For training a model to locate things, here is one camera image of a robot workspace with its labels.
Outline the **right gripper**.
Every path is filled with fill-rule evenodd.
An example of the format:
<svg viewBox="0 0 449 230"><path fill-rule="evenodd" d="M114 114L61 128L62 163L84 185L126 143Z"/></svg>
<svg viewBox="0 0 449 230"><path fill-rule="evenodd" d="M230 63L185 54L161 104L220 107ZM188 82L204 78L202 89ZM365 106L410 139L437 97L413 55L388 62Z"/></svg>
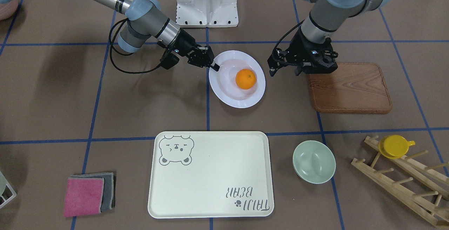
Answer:
<svg viewBox="0 0 449 230"><path fill-rule="evenodd" d="M170 52L187 57L190 65L199 68L208 67L216 72L220 69L220 65L214 62L215 55L212 48L208 45L202 47L197 44L195 39L185 30L180 30L173 42L166 47L165 53Z"/></svg>

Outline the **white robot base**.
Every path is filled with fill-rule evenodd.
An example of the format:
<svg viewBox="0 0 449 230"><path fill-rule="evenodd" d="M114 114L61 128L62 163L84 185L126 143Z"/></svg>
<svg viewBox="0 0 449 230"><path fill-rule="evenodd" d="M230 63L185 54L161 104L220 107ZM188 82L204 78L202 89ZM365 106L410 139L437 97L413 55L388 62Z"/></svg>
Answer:
<svg viewBox="0 0 449 230"><path fill-rule="evenodd" d="M175 22L181 27L237 27L237 0L177 0Z"/></svg>

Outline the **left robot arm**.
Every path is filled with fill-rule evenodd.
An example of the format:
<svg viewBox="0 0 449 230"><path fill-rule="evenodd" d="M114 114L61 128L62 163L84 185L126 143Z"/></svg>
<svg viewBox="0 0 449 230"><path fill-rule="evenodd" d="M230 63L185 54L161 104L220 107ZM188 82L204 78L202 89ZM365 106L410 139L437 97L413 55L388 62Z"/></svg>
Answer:
<svg viewBox="0 0 449 230"><path fill-rule="evenodd" d="M286 60L295 74L329 74L337 70L338 53L331 45L332 34L346 19L373 11L390 0L305 0L313 7L299 25L287 48Z"/></svg>

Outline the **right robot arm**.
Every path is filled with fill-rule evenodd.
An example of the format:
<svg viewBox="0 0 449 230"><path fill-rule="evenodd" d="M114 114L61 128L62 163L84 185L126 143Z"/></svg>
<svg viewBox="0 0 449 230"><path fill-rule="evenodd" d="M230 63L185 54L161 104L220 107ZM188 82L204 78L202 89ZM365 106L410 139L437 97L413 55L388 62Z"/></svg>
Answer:
<svg viewBox="0 0 449 230"><path fill-rule="evenodd" d="M1 0L7 4L13 0ZM214 61L210 46L201 46L180 25L167 17L156 0L93 0L114 9L126 16L120 22L125 28L119 33L109 35L109 43L114 41L122 49L121 55L135 53L150 38L154 37L158 45L165 49L158 67L170 69L179 61L179 57L187 57L190 65L199 68L208 67L215 71L220 69Z"/></svg>

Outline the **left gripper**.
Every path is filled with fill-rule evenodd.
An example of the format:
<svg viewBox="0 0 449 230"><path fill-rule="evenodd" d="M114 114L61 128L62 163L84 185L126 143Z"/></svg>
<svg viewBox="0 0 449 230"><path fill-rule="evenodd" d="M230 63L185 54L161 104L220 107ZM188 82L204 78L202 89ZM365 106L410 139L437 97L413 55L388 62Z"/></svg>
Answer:
<svg viewBox="0 0 449 230"><path fill-rule="evenodd" d="M324 43L314 43L298 30L288 47L288 64L297 67L297 75L333 73L338 68L338 53L331 42L330 37L325 37Z"/></svg>

